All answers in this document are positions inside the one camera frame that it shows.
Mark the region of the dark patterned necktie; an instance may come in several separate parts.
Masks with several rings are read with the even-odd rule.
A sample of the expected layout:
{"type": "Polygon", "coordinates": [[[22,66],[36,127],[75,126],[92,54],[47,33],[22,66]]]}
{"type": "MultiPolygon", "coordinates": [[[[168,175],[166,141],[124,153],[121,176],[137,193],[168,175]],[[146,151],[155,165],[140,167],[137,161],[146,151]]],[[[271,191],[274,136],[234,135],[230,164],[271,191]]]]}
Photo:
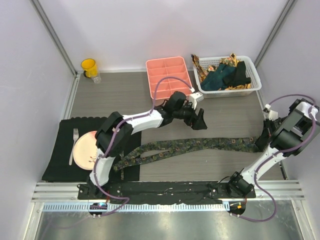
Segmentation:
{"type": "Polygon", "coordinates": [[[213,137],[153,141],[132,150],[123,157],[122,161],[114,163],[112,169],[118,172],[122,168],[149,164],[202,150],[260,153],[257,152],[255,145],[257,139],[258,137],[213,137]]]}

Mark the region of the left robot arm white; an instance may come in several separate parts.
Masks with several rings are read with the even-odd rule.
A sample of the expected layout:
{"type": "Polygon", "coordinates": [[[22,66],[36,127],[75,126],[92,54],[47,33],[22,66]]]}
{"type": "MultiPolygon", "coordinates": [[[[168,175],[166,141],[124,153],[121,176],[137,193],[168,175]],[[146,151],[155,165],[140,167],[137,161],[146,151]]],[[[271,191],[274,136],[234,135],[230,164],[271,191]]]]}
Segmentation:
{"type": "Polygon", "coordinates": [[[174,119],[183,120],[193,130],[206,130],[204,110],[196,112],[198,102],[204,96],[200,92],[186,96],[176,91],[162,105],[153,105],[151,110],[134,115],[121,115],[113,112],[95,134],[97,155],[93,170],[89,175],[89,194],[100,200],[104,196],[116,200],[129,200],[128,197],[118,197],[107,193],[105,184],[116,157],[125,149],[132,135],[153,128],[161,128],[174,119]]]}

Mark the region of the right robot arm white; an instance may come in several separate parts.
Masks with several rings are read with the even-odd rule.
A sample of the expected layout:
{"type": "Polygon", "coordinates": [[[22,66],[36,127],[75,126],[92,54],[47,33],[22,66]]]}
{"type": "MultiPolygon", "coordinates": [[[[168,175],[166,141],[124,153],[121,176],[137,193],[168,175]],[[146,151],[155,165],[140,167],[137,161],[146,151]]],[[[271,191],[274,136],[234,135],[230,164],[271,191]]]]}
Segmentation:
{"type": "Polygon", "coordinates": [[[293,155],[296,156],[320,133],[316,115],[320,107],[305,98],[297,99],[286,117],[280,118],[266,104],[263,112],[263,131],[256,142],[262,155],[241,172],[235,172],[226,184],[226,193],[231,198],[247,198],[257,181],[271,167],[293,155]]]}

